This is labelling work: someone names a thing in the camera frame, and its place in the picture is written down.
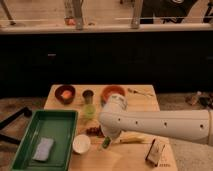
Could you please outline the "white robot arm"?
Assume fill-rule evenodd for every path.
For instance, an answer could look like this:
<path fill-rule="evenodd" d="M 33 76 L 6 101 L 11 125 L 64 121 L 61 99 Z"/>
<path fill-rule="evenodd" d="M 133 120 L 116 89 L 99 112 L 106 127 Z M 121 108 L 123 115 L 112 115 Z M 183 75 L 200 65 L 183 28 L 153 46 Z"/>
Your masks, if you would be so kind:
<path fill-rule="evenodd" d="M 133 131 L 213 146 L 213 112 L 208 110 L 128 111 L 126 98 L 113 94 L 98 120 L 111 139 Z"/>

